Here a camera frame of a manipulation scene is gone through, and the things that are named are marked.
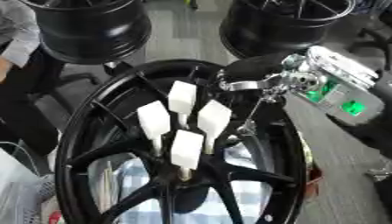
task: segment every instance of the plaid fabric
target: plaid fabric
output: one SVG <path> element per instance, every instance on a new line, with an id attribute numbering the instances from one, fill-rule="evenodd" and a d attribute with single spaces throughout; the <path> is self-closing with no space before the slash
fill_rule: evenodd
<path id="1" fill-rule="evenodd" d="M 226 150 L 226 161 L 233 165 L 256 168 L 250 154 L 242 144 Z M 147 171 L 138 158 L 124 163 L 116 171 L 116 174 L 119 174 L 119 178 L 122 179 L 122 198 L 130 195 L 149 181 Z M 261 207 L 268 203 L 271 187 L 264 183 L 250 181 L 235 181 L 232 182 L 232 187 L 245 223 L 255 223 L 260 217 Z M 158 201 L 154 199 L 145 201 L 143 204 L 123 213 L 119 221 L 122 224 L 162 223 Z M 195 211 L 187 214 L 175 213 L 174 223 L 226 224 L 232 223 L 232 221 L 218 193 L 210 189 L 206 201 Z"/>

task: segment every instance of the white foam block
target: white foam block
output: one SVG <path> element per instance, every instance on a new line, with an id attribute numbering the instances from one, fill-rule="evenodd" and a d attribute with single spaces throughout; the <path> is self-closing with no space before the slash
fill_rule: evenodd
<path id="1" fill-rule="evenodd" d="M 171 163 L 182 168 L 198 168 L 204 137 L 190 131 L 179 129 L 171 147 Z"/>
<path id="2" fill-rule="evenodd" d="M 195 85 L 176 80 L 169 93 L 169 110 L 190 115 L 196 102 L 196 93 Z"/>
<path id="3" fill-rule="evenodd" d="M 160 138 L 171 129 L 169 112 L 160 101 L 154 101 L 138 108 L 137 117 L 149 139 Z"/>
<path id="4" fill-rule="evenodd" d="M 198 127 L 206 132 L 208 138 L 215 139 L 228 126 L 231 114 L 230 108 L 211 100 L 199 111 Z"/>

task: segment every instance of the screw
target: screw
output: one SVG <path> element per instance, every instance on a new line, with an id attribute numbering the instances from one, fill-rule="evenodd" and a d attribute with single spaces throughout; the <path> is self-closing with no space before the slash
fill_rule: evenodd
<path id="1" fill-rule="evenodd" d="M 267 222 L 272 222 L 272 221 L 274 220 L 274 217 L 272 217 L 272 215 L 270 215 L 270 214 L 266 214 L 266 215 L 264 216 L 264 219 L 265 219 Z"/>

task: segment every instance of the gray floor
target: gray floor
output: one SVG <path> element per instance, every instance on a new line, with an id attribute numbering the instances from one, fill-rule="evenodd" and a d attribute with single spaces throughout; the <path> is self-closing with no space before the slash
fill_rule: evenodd
<path id="1" fill-rule="evenodd" d="M 228 9 L 227 0 L 199 0 L 199 11 L 191 11 L 182 0 L 149 0 L 147 8 L 153 33 L 147 46 L 132 57 L 134 64 L 152 60 L 193 58 L 227 64 L 235 58 L 222 46 L 218 27 Z M 350 17 L 336 24 L 326 43 L 344 52 L 344 46 L 361 26 L 359 18 Z M 360 60 L 373 68 L 382 66 L 377 51 L 360 54 Z M 68 66 L 66 73 L 90 71 L 103 81 L 108 77 L 98 66 Z M 76 106 L 94 88 L 79 82 L 62 89 Z M 38 105 L 60 128 L 68 115 L 52 99 Z M 298 224 L 386 224 L 388 223 L 371 181 L 363 173 L 381 164 L 381 156 L 351 138 L 329 122 L 324 115 L 298 99 L 287 107 L 297 127 L 312 147 L 325 172 L 320 195 L 304 206 Z"/>

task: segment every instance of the cable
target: cable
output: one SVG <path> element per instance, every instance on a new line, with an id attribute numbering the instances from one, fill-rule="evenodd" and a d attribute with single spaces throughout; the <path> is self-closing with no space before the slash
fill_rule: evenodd
<path id="1" fill-rule="evenodd" d="M 2 141 L 0 141 L 0 144 L 8 144 L 8 145 L 15 146 L 17 149 L 11 154 L 13 157 L 15 157 L 15 155 L 17 155 L 17 153 L 19 151 L 22 151 L 29 158 L 31 166 L 32 166 L 32 169 L 35 172 L 35 174 L 37 176 L 39 176 L 39 177 L 41 176 L 40 173 L 39 173 L 39 169 L 37 168 L 37 166 L 35 165 L 34 161 L 32 160 L 32 156 L 29 154 L 29 152 L 27 152 L 27 150 L 25 148 L 23 148 L 22 146 L 20 146 L 20 145 L 18 145 L 16 143 L 12 143 L 12 142 L 2 142 Z"/>

